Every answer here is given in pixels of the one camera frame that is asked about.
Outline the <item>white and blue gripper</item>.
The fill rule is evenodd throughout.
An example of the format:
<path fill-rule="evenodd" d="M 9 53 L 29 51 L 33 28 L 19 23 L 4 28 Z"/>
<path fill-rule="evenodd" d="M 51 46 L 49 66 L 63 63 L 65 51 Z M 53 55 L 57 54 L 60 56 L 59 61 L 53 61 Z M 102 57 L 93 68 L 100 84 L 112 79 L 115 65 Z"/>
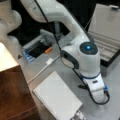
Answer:
<path fill-rule="evenodd" d="M 93 78 L 84 77 L 83 81 L 87 85 L 90 95 L 96 104 L 106 104 L 109 101 L 110 96 L 101 75 Z"/>

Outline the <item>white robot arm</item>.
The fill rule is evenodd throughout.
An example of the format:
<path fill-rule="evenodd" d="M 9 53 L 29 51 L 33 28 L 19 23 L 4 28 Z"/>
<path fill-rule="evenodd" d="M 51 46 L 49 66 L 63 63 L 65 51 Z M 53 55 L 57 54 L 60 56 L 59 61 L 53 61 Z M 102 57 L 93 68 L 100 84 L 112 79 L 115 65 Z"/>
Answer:
<path fill-rule="evenodd" d="M 80 71 L 80 78 L 92 100 L 104 105 L 110 95 L 100 71 L 100 52 L 93 38 L 77 22 L 68 9 L 56 0 L 20 0 L 29 15 L 37 22 L 60 22 L 70 33 L 64 37 L 61 48 L 63 64 Z M 20 14 L 11 7 L 11 0 L 0 0 L 0 40 L 6 44 L 7 34 L 22 22 Z"/>

